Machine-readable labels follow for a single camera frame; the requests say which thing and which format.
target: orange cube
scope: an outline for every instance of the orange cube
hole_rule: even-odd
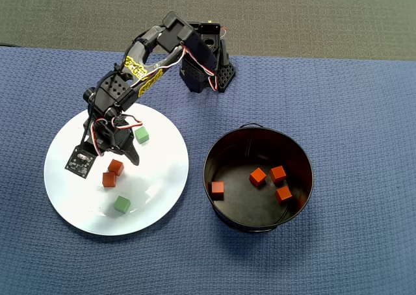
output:
[[[109,172],[115,173],[117,176],[120,176],[123,172],[124,164],[118,160],[112,160],[109,165]]]
[[[223,181],[213,181],[211,183],[211,194],[213,198],[223,198],[224,197],[224,182]]]
[[[116,186],[116,174],[115,173],[103,173],[103,186],[114,187]]]
[[[264,171],[262,171],[260,168],[256,169],[252,174],[250,175],[250,181],[253,185],[259,186],[262,183],[264,183],[266,180],[266,174]]]
[[[270,170],[270,176],[272,178],[273,183],[278,183],[286,179],[286,173],[282,166],[272,168]]]
[[[292,194],[288,186],[284,186],[283,188],[279,188],[276,190],[276,199],[278,199],[279,203],[287,199],[290,199],[291,197]]]

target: white plate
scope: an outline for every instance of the white plate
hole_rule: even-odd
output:
[[[86,179],[65,169],[83,135],[86,110],[58,132],[46,155],[44,179],[52,205],[63,219],[89,233],[124,235],[148,227],[174,206],[187,181],[188,151],[176,126],[144,105],[135,103],[126,113],[143,121],[149,133],[143,144],[134,140],[138,166],[125,156],[106,152],[97,157]],[[123,162],[124,171],[114,188],[104,188],[102,175],[112,159]],[[131,202],[126,214],[114,209],[118,196]]]

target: yellow label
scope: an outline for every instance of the yellow label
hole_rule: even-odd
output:
[[[156,73],[156,75],[155,76],[153,76],[150,80],[148,80],[147,82],[146,82],[146,84],[144,84],[141,88],[140,88],[140,90],[138,91],[138,96],[139,97],[141,97],[142,96],[142,94],[144,94],[145,92],[147,92],[148,91],[148,89],[154,84],[154,83],[156,83],[156,81],[158,80],[158,79],[160,79],[161,77],[162,77],[162,75],[163,75],[163,71],[162,71],[162,69],[160,69],[157,73]]]
[[[142,77],[145,76],[147,74],[147,72],[148,72],[143,67],[143,65],[135,62],[133,60],[133,58],[131,58],[130,56],[127,56],[125,58],[124,66],[127,66],[129,68],[129,70],[131,71],[131,73],[133,73],[133,75],[135,77],[137,77],[139,80],[141,80]]]

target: black bucket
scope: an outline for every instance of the black bucket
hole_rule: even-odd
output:
[[[274,184],[269,173],[277,166],[283,166],[286,180]],[[259,187],[249,180],[256,168],[267,174]],[[225,134],[212,146],[203,167],[203,181],[209,201],[224,223],[256,233],[273,230],[299,214],[311,196],[313,172],[306,153],[293,139],[250,123]],[[213,181],[224,182],[224,198],[212,197]],[[279,204],[275,193],[285,185],[292,198]]]

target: blue carpet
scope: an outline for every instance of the blue carpet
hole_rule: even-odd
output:
[[[47,149],[122,53],[0,49],[1,294],[415,294],[416,62],[232,57],[225,94],[170,70],[140,98],[170,118],[190,172],[151,227],[98,237],[67,224],[44,188]],[[257,122],[295,139],[315,186],[262,235],[216,218],[202,166],[224,133]]]

